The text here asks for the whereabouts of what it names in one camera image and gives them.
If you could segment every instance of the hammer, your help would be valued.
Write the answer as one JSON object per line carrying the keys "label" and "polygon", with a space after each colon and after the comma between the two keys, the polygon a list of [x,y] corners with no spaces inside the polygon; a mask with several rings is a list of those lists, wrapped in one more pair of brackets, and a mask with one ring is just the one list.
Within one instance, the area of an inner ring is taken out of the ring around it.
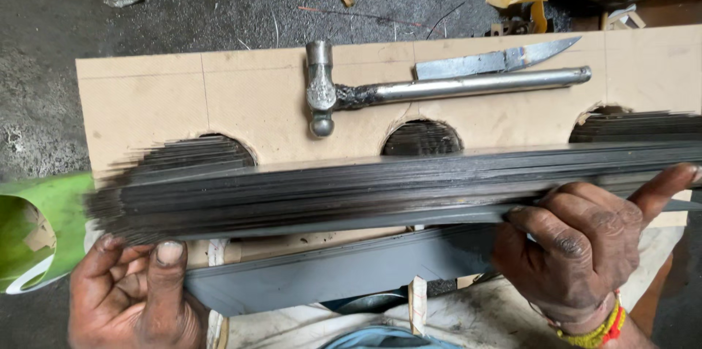
{"label": "hammer", "polygon": [[563,88],[584,83],[592,77],[590,67],[582,66],[348,87],[334,84],[331,80],[331,43],[315,40],[308,43],[306,49],[309,74],[307,104],[312,111],[310,130],[320,138],[328,137],[334,131],[331,113],[335,110],[360,109],[391,102]]}

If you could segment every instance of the man's right hand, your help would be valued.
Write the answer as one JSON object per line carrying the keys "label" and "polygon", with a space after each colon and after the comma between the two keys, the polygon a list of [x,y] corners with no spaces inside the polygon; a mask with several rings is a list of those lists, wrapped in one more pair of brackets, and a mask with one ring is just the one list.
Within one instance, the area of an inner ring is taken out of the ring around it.
{"label": "man's right hand", "polygon": [[610,314],[614,290],[637,268],[641,231],[700,176],[702,168],[678,164],[628,200],[589,183],[560,186],[537,206],[508,213],[493,263],[567,334],[588,333]]}

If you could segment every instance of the hammer head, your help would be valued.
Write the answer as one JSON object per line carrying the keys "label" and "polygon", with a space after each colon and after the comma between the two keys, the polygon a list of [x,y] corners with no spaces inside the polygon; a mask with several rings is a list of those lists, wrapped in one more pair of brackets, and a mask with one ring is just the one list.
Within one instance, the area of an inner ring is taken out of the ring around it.
{"label": "hammer head", "polygon": [[334,131],[334,121],[331,112],[336,105],[336,87],[331,81],[331,43],[325,40],[315,40],[306,46],[307,72],[307,105],[312,111],[310,130],[317,137],[328,137]]}

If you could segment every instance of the white cloth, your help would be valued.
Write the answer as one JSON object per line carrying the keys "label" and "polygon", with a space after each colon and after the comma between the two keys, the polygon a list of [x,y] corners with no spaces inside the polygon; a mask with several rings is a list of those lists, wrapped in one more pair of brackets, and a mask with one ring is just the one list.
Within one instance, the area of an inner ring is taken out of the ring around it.
{"label": "white cloth", "polygon": [[[626,309],[645,292],[684,227],[650,228],[639,243],[641,261],[621,287]],[[319,304],[230,318],[227,349],[316,349],[344,334],[373,324],[409,327],[408,307],[384,314],[339,315]],[[571,348],[506,279],[469,286],[427,301],[427,333],[466,348]]]}

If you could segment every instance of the concrete floor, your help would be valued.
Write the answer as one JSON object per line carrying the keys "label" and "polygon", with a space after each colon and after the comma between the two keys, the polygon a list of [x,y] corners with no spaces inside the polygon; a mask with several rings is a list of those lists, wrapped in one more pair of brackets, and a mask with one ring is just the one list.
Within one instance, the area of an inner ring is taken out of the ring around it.
{"label": "concrete floor", "polygon": [[[569,10],[548,6],[555,29],[569,27]],[[434,26],[454,7],[431,38],[481,35],[503,19],[484,0],[356,0],[352,10],[339,0],[145,0],[123,9],[102,0],[0,0],[0,181],[41,177],[90,168],[83,134],[74,59],[290,48],[316,38],[336,44],[421,40],[422,27],[363,16],[322,14],[298,6],[374,14]],[[523,10],[517,8],[516,14]],[[695,329],[702,305],[698,262],[702,219],[693,219],[684,278],[689,282],[659,313],[657,340],[677,347]],[[68,281],[23,296],[0,296],[0,348],[65,348]],[[680,334],[680,327],[692,327]]]}

